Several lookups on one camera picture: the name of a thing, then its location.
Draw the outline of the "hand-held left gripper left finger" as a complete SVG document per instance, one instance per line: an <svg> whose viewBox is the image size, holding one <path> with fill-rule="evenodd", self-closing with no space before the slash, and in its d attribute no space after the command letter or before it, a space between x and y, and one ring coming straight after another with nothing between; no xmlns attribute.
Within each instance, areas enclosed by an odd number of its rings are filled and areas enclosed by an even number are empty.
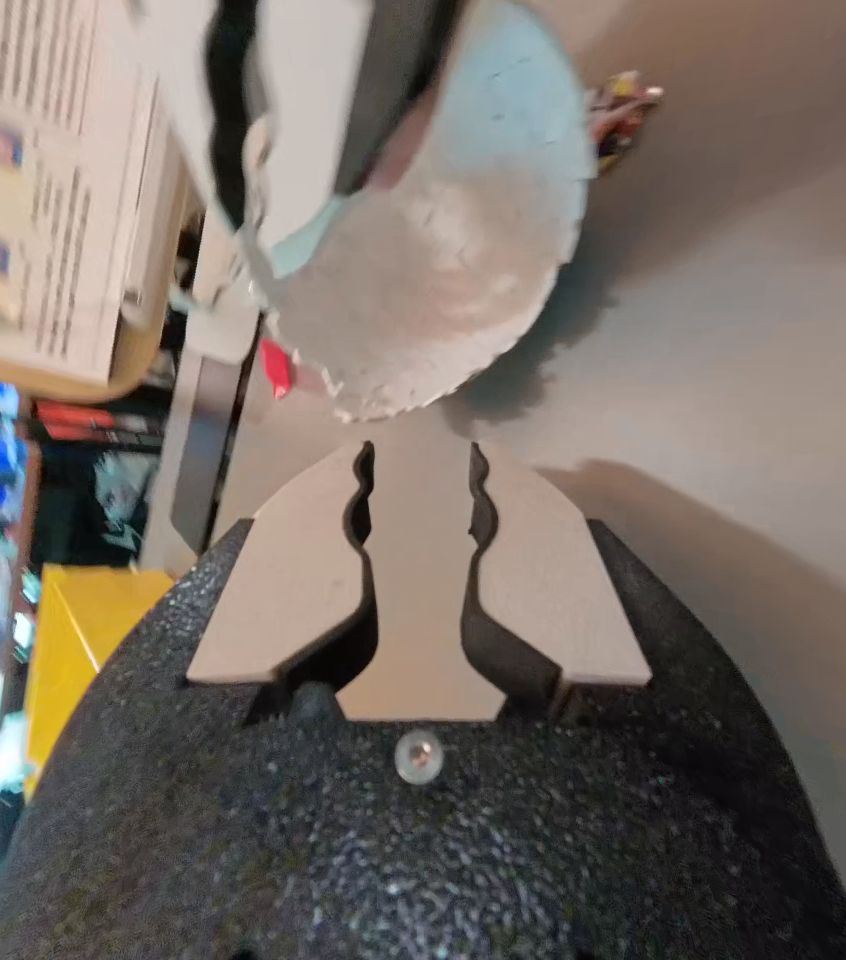
<svg viewBox="0 0 846 960"><path fill-rule="evenodd" d="M188 667L190 683L289 681L345 686L375 654L365 542L375 447L349 442L286 482L254 514Z"/></svg>

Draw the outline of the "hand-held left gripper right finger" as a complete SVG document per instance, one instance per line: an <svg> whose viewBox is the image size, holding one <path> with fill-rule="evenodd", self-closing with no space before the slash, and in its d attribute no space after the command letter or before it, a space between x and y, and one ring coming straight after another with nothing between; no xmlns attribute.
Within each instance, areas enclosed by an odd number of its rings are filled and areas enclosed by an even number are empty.
<svg viewBox="0 0 846 960"><path fill-rule="evenodd" d="M652 667L574 502L510 452L472 442L469 665L507 704L565 713L580 690L642 689Z"/></svg>

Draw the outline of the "orange printed loose puzzle piece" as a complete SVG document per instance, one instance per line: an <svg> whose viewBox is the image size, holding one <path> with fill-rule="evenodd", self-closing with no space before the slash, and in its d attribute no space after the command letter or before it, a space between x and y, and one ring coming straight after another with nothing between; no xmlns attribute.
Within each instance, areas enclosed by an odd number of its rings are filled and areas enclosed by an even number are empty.
<svg viewBox="0 0 846 960"><path fill-rule="evenodd" d="M664 96L664 88L647 83L639 70L617 72L586 90L597 175L608 173L633 148L648 115Z"/></svg>

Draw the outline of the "partly built puzzle ball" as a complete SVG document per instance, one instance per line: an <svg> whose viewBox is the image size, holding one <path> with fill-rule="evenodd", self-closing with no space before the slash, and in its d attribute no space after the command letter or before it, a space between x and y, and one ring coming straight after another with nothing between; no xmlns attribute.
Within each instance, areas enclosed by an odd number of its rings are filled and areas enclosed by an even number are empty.
<svg viewBox="0 0 846 960"><path fill-rule="evenodd" d="M403 179L329 199L272 249L244 158L252 289L348 424L429 406L487 370L577 247L596 157L582 80L546 20L523 1L468 1L437 82Z"/></svg>

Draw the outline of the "small red plastic block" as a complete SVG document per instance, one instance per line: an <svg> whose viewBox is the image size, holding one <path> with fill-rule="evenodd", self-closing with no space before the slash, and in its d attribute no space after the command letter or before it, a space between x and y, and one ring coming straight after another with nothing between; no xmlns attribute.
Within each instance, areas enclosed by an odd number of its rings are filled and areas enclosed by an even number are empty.
<svg viewBox="0 0 846 960"><path fill-rule="evenodd" d="M285 399L295 385L295 364L291 356L268 337L260 340L259 355L272 397L276 401Z"/></svg>

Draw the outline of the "yellow plastic bin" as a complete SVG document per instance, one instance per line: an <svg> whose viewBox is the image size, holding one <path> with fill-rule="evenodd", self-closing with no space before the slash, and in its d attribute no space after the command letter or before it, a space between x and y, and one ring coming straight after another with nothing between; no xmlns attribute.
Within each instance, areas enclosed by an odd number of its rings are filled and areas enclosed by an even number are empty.
<svg viewBox="0 0 846 960"><path fill-rule="evenodd" d="M23 701L26 801L93 679L174 583L159 569L45 565Z"/></svg>

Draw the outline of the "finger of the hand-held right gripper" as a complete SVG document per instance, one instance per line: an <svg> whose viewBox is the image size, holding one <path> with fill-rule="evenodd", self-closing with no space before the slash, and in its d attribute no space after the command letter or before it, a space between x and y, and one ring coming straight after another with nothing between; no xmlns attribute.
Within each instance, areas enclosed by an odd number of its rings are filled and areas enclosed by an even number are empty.
<svg viewBox="0 0 846 960"><path fill-rule="evenodd" d="M244 140L260 92L256 1L161 1L159 83L190 173L232 234L247 220Z"/></svg>
<svg viewBox="0 0 846 960"><path fill-rule="evenodd" d="M334 193L356 96L372 1L259 1L266 156L248 183L262 199L259 242L272 249Z"/></svg>

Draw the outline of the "person's right hand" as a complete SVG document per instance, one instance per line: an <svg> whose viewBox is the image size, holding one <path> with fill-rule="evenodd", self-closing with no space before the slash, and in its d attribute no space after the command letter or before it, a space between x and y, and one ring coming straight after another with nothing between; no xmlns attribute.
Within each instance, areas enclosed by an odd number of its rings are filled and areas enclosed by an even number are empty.
<svg viewBox="0 0 846 960"><path fill-rule="evenodd" d="M380 150L375 153L367 171L364 187L394 188L411 168L427 136L431 117L439 100L439 86L439 82L431 82L410 105Z"/></svg>

